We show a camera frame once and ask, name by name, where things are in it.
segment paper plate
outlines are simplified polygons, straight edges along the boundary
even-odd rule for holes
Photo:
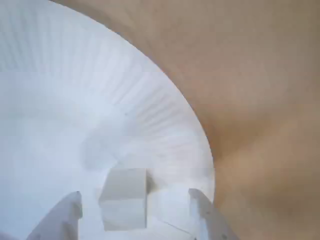
[[[98,196],[113,167],[147,169],[147,229],[104,231]],[[26,238],[80,191],[82,240],[193,239],[189,188],[213,201],[208,140],[149,58],[67,7],[0,1],[0,232]]]

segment white paper plate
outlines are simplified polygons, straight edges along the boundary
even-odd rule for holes
[[[104,231],[97,195],[111,167],[147,168],[147,229]],[[67,7],[0,1],[0,232],[24,239],[81,191],[82,240],[192,239],[189,188],[213,200],[208,140],[149,58]]]

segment brown surface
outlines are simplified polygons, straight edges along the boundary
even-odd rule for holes
[[[320,239],[319,0],[57,2],[120,33],[181,90],[241,239]]]

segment foam block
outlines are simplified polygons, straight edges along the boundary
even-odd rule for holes
[[[105,231],[146,228],[146,170],[142,168],[111,170],[104,183],[99,206]]]

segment white cube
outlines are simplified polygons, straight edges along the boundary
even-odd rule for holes
[[[105,231],[146,228],[146,170],[112,169],[104,183],[99,206]]]

